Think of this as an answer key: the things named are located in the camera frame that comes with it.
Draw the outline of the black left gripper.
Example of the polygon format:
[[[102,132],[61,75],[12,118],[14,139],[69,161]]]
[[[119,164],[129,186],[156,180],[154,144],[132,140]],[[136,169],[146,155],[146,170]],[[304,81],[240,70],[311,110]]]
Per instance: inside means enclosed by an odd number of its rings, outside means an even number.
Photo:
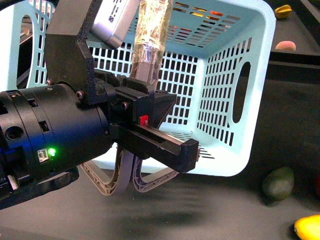
[[[94,75],[107,94],[104,109],[113,142],[143,160],[153,158],[178,173],[195,168],[199,142],[192,138],[182,141],[159,129],[176,104],[176,94],[103,70],[96,69]]]

